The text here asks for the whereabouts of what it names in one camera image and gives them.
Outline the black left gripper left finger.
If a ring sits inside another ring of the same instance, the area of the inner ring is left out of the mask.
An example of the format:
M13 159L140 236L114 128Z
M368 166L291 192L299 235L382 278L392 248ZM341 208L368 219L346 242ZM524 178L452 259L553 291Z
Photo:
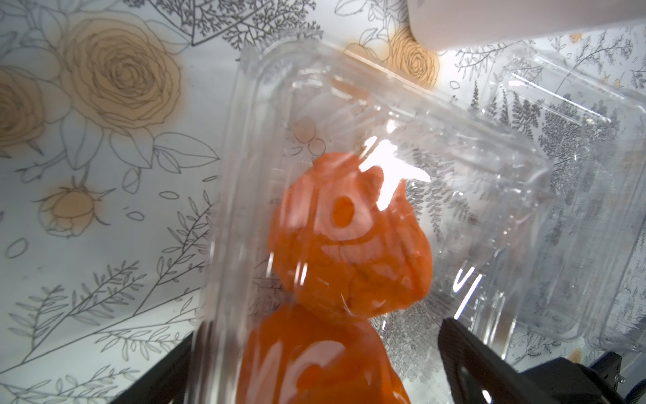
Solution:
M184 403L192 348L190 333L111 404Z

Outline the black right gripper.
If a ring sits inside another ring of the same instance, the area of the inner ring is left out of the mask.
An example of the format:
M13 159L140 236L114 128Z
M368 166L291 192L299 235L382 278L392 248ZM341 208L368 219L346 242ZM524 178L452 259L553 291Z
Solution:
M623 396L618 391L624 382L621 369L622 356L607 352L590 367L556 358L522 375L558 403L639 402L645 397L645 381L639 381Z

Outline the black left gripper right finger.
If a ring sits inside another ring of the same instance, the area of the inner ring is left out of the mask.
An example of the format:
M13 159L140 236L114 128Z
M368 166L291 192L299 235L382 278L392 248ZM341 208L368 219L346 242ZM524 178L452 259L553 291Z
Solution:
M442 321L438 348L456 403L555 402L457 320Z

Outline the orange fruit two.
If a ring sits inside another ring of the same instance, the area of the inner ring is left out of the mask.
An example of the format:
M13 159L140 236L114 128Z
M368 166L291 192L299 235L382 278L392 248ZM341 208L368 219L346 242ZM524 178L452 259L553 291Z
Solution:
M327 323L297 304L255 327L242 356L238 403L407 403L367 321Z

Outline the orange fruit one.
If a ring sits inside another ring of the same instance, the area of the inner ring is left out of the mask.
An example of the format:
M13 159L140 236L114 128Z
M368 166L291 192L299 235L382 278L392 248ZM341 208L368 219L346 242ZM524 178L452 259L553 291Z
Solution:
M407 181L353 153L326 153L285 190L267 248L305 309L332 323L405 310L432 286L432 249Z

